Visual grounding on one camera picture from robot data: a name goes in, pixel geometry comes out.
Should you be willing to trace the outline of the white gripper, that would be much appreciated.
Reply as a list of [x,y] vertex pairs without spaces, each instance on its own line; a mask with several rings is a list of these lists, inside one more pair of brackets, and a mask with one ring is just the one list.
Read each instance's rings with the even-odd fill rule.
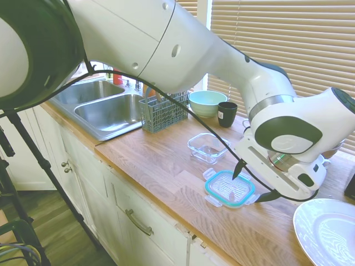
[[294,155],[267,150],[256,142],[251,130],[244,131],[235,151],[240,160],[234,169],[233,180],[243,168],[251,167],[272,187],[270,192],[261,194],[255,203],[281,197],[292,201],[308,201],[318,193],[318,157],[311,162],[303,162]]

